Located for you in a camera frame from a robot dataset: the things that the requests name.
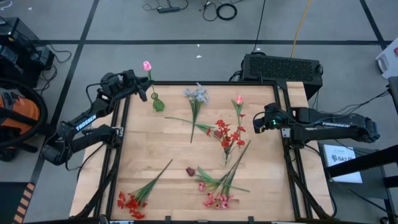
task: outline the yellow cable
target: yellow cable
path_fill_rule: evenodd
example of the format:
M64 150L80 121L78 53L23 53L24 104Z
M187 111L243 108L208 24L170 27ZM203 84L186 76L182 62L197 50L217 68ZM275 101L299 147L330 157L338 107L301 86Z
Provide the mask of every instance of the yellow cable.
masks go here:
M294 51L296 49L297 37L299 36L299 32L300 32L301 26L303 25L303 21L305 19L305 16L307 15L308 9L310 8L311 2L312 2L312 0L308 0L307 6L305 6L303 17L301 18L300 24L298 25L298 28L297 28L297 31L296 31L296 36L294 37L294 41L293 41L292 54L290 54L291 58L294 56Z

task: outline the black hose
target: black hose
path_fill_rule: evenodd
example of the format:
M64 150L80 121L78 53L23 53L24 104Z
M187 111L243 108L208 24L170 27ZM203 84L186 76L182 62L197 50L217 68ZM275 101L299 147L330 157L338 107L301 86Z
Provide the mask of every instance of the black hose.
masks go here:
M47 107L44 103L43 98L31 87L29 87L19 81L10 80L8 78L0 78L0 87L6 88L6 89L15 87L27 99L32 100L40 110L40 117L35 126L33 126L30 130L28 130L26 133L19 136L18 138L11 139L11 140L5 141L5 142L0 142L0 148L5 148L5 147L10 147L10 146L16 146L16 145L30 139L31 137L35 136L39 131L41 131L40 129L42 129L43 126L45 126L45 124L47 122L47 117L49 114L48 114Z

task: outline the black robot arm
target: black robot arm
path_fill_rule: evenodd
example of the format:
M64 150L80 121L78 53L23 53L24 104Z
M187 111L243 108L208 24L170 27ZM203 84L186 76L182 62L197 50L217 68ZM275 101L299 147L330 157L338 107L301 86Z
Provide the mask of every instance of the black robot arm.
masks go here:
M282 129L283 137L289 138L292 145L306 144L312 140L346 138L372 143L380 137L376 123L359 114L322 113L311 108L283 111L275 103L264 109L264 117L253 120L255 132Z
M97 142L104 142L109 147L118 147L120 138L118 130L101 125L87 132L87 135L74 139L75 135L94 120L113 112L117 101L131 95L139 94L142 101L147 101L146 90L152 85L147 77L136 77L133 70L122 73L107 73L97 90L97 97L90 108L69 122L62 122L58 131L47 140L40 155L49 162L60 165L72 154Z

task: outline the green stem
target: green stem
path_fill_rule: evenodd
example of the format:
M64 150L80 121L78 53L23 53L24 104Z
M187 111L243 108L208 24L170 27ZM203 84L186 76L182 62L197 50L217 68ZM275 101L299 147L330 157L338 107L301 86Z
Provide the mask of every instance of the green stem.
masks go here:
M227 185L228 187L232 187L232 188L235 188L235 189L238 189L238 190L243 190L244 192L250 192L250 190L242 189L242 188L240 188L240 187L234 187L234 186L229 185L229 184L224 184L224 183L220 182L219 180L215 180L215 182L216 182L217 184Z

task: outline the wooden table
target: wooden table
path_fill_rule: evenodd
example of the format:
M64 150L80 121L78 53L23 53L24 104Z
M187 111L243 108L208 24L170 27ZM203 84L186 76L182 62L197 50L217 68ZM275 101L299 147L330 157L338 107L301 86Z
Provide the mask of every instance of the wooden table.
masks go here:
M242 134L244 140L251 140L244 155L233 185L248 189L243 192L231 189L234 199L227 210L205 208L201 203L206 194L198 190L193 177L185 172L187 167L202 167L214 178L223 176L229 168L220 165L222 148L215 138L209 138L198 128L195 129L190 144L192 125L166 116L192 119L188 100L182 95L187 86L156 86L160 99L165 103L165 111L156 113L151 99L143 103L138 96L132 96L124 142L119 166L116 194L120 190L132 192L150 182L173 159L163 173L148 198L148 206L143 209L146 220L164 220L170 215L172 220L248 220L253 216L256 221L294 221L292 199L283 157L280 131L269 130L255 134L252 127L253 116L262 111L264 105L274 102L271 86L204 86L210 95L210 102L203 106L197 123L214 124L218 119L231 123L236 128L236 113L231 103L238 95L244 98L242 113L243 126L247 130ZM290 104L308 106L302 83L288 83ZM111 115L97 119L93 126L110 124ZM311 146L317 148L316 142ZM86 149L85 158L99 144ZM105 150L95 154L81 171L73 199L70 215L77 214L89 201L98 187ZM242 150L233 152L233 161ZM308 149L302 149L302 161L307 187L323 209L333 213L328 186L323 173L322 162L318 155ZM297 189L300 213L304 217L305 209L302 194ZM104 213L108 192L104 193L101 213ZM128 210L116 206L115 196L112 219L132 219Z

